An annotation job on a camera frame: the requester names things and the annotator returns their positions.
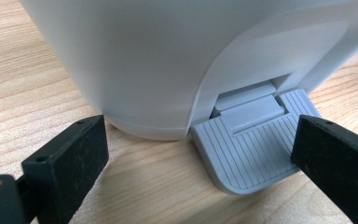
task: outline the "black clamp jaw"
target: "black clamp jaw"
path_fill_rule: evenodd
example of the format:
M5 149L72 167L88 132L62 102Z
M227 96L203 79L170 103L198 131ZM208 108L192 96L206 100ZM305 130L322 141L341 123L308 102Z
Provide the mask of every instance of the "black clamp jaw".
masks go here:
M0 175L0 223L68 223L107 164L103 116L79 120Z
M358 223L358 135L325 119L300 116L292 162Z

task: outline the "wood grain surface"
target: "wood grain surface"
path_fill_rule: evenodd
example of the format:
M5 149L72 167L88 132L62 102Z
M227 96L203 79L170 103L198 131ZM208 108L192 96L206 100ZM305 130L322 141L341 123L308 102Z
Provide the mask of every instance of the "wood grain surface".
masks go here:
M358 133L358 53L310 98ZM0 174L95 115L18 1L0 0ZM106 123L110 161L73 223L346 223L301 172L249 196L219 191L188 137L144 140Z

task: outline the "gray foot pedal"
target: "gray foot pedal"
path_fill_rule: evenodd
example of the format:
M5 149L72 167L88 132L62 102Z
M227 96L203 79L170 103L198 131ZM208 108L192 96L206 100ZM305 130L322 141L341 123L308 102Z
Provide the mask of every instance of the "gray foot pedal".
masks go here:
M297 172L290 156L298 117L320 117L303 90L264 96L219 114L194 125L191 134L214 184L234 194L253 193Z

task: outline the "light wood surface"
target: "light wood surface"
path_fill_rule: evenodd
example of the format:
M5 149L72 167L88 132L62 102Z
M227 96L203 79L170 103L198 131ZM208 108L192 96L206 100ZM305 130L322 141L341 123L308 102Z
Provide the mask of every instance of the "light wood surface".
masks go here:
M358 133L358 53L310 98ZM18 1L0 0L0 174L94 115ZM346 223L301 172L249 196L219 191L190 137L144 140L106 124L110 161L73 223Z

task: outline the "white plastic container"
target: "white plastic container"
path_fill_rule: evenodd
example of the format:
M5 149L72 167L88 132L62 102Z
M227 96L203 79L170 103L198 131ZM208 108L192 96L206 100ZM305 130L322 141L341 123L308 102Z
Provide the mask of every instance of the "white plastic container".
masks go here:
M180 139L219 94L311 91L358 50L358 0L21 0L84 97L119 129Z

